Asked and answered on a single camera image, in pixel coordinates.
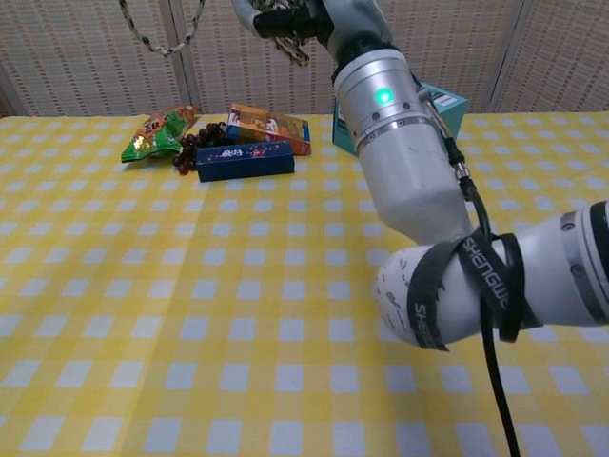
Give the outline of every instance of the green indicator light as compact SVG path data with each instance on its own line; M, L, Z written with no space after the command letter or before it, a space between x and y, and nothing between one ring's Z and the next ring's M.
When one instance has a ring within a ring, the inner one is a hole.
M393 100L393 92L387 88L377 90L377 102L386 105Z

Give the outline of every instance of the black strap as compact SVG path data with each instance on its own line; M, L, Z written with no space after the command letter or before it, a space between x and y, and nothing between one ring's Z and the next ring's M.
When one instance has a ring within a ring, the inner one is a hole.
M448 351L438 328L438 290L446 266L461 240L443 242L424 254L410 279L406 306L408 321L421 348Z
M607 221L607 202L598 202L590 208L590 224L594 241L599 250L600 264L609 278L609 221Z
M540 327L541 323L524 297L524 262L518 240L513 233L501 235L500 238L505 250L505 264L510 272L510 302L505 314L505 323L503 328L500 328L500 338L502 341L515 343L522 327Z
M476 283L482 298L491 307L496 324L502 328L510 303L509 271L479 229L463 239L459 260L466 276Z
M465 276L474 282L490 307L503 341L515 342L522 325L539 327L524 296L524 264L513 234L494 237L505 246L506 263L478 229L455 242L443 242L428 250L410 279L406 306L408 321L421 348L448 351L438 328L438 290L455 251Z

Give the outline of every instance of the blue box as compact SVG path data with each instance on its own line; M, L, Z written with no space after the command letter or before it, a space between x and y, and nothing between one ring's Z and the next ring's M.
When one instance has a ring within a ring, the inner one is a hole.
M294 153L287 141L197 149L202 183L294 172Z
M436 88L430 84L422 85L431 90L431 99L440 116L450 129L455 138L459 134L465 112L467 111L467 99L455 95L447 90ZM343 112L338 102L334 102L334 122L332 127L332 143L357 157L358 153L353 146L351 135L346 127Z

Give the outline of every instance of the woven wall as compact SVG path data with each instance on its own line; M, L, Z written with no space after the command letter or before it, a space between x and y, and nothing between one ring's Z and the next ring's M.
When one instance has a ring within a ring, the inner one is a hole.
M498 111L609 109L609 1L533 0Z
M181 0L189 23L196 2ZM412 68L431 84L470 99L470 111L485 110L487 89L497 76L504 38L520 1L380 0L395 43ZM208 0L192 45L201 104L225 111L232 101L287 112L331 112L330 75L335 69L316 43L308 68L289 64L272 44L239 26L231 2Z
M166 42L158 2L130 3L138 26ZM133 42L116 1L0 5L0 60L28 114L136 114L180 103L171 61Z

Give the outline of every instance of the red grapes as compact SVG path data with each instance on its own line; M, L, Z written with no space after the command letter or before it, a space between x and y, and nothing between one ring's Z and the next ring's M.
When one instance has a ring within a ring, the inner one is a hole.
M173 166L182 175L197 169L197 148L212 148L232 144L226 138L226 123L209 123L205 129L200 129L196 135L189 134L180 141L182 152L173 158Z

